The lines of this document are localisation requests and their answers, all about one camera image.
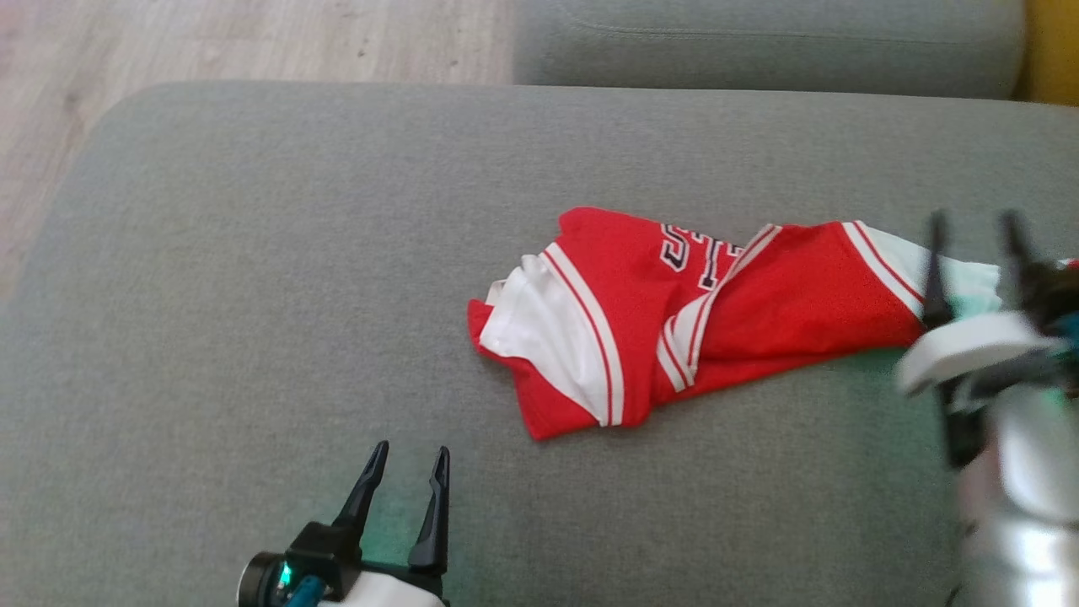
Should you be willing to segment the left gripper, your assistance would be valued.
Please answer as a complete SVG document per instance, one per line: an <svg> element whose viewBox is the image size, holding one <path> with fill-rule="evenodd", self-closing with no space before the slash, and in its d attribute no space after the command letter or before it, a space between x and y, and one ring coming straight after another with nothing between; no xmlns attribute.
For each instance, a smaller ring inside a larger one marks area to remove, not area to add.
<svg viewBox="0 0 1079 607"><path fill-rule="evenodd" d="M429 475L427 514L407 564L364 561L359 538L388 464L378 442L332 526L308 527L284 553L255 554L240 575L238 607L450 607L448 500L451 454L440 446Z"/></svg>

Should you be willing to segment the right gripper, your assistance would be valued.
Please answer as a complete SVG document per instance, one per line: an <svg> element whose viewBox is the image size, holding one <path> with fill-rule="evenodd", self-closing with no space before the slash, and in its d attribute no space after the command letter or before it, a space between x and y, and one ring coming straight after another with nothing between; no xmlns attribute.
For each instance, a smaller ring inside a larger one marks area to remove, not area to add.
<svg viewBox="0 0 1079 607"><path fill-rule="evenodd" d="M1079 259L1053 264L1037 261L1019 211L1002 212L1001 230L1020 309L959 318L950 303L944 276L947 216L942 211L930 216L921 296L926 331L897 367L901 394L934 389L953 469L974 461L986 441L982 412L960 403L964 380L991 365L1033 355L1047 357L1049 369L1063 370L1067 387L1079 387Z"/></svg>

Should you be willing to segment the red jersey with white sleeves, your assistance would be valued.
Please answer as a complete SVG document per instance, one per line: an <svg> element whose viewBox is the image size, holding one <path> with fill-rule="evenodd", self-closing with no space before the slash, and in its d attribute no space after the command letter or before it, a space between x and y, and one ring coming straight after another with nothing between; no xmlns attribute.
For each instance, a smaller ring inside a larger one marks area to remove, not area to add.
<svg viewBox="0 0 1079 607"><path fill-rule="evenodd" d="M469 304L535 439L921 334L928 250L864 222L767 224L743 246L596 207L559 226Z"/></svg>

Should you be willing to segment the grey sofa seat cushion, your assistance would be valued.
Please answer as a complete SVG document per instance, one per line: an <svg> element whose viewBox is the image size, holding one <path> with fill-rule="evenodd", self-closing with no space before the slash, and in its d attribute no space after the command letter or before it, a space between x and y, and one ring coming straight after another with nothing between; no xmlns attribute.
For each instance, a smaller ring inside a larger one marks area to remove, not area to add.
<svg viewBox="0 0 1079 607"><path fill-rule="evenodd" d="M875 351L529 438L466 306L596 205L748 242L861 219L1079 256L1079 109L864 94L287 82L113 107L0 306L0 607L234 607L330 522L402 562L452 454L454 607L941 607L932 399Z"/></svg>

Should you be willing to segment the yellow object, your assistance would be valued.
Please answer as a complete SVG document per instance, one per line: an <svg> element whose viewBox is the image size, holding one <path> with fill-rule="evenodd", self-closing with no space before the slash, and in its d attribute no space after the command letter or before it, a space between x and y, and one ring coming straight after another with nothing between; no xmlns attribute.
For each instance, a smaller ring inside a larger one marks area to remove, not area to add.
<svg viewBox="0 0 1079 607"><path fill-rule="evenodd" d="M1026 46L1015 97L1079 107L1079 0L1024 0Z"/></svg>

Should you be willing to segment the grey sofa side cushion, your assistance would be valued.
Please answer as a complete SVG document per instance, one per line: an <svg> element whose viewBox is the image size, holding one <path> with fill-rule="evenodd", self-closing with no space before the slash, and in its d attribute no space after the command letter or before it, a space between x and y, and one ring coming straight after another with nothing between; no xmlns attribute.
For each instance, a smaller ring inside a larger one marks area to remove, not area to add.
<svg viewBox="0 0 1079 607"><path fill-rule="evenodd" d="M513 80L1008 99L1024 0L515 0Z"/></svg>

